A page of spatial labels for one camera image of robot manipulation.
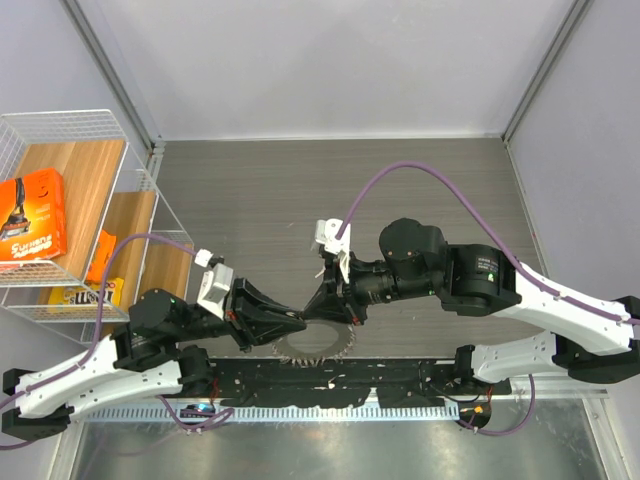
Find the metal disc with key rings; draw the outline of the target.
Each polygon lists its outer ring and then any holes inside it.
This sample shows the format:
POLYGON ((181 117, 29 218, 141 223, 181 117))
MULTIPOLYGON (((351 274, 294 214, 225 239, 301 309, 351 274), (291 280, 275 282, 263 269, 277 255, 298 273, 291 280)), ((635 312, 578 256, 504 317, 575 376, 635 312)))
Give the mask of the metal disc with key rings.
POLYGON ((326 320, 309 320, 306 329, 277 340, 273 354, 282 362, 301 367, 340 360, 355 344, 352 326, 326 320))

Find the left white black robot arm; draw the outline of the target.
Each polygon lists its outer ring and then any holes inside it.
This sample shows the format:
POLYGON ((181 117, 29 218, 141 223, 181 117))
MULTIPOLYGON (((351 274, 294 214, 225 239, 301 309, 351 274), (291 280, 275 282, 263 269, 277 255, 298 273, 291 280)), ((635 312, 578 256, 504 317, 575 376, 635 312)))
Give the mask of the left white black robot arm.
POLYGON ((215 373, 195 341, 230 337, 247 352, 305 328, 299 312, 243 279, 194 304, 149 290, 130 307, 128 323, 86 352, 47 370, 6 371, 1 431, 25 445, 110 404, 206 396, 214 390, 215 373))

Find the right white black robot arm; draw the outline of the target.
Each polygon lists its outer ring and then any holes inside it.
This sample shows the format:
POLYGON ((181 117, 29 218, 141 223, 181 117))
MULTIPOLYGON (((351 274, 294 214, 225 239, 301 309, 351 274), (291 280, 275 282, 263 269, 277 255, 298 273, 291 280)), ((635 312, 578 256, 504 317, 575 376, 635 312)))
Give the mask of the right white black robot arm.
POLYGON ((305 320, 361 325, 371 305, 437 297, 462 317, 525 322, 539 333, 498 345, 464 345, 452 370, 455 387, 473 394, 511 377, 564 371, 575 380, 614 384, 639 373, 632 321, 639 301, 603 301, 560 287, 504 252, 482 244, 449 244, 442 231, 401 218, 379 236, 382 259, 364 262, 336 235, 341 221, 320 220, 315 242, 324 261, 305 320))

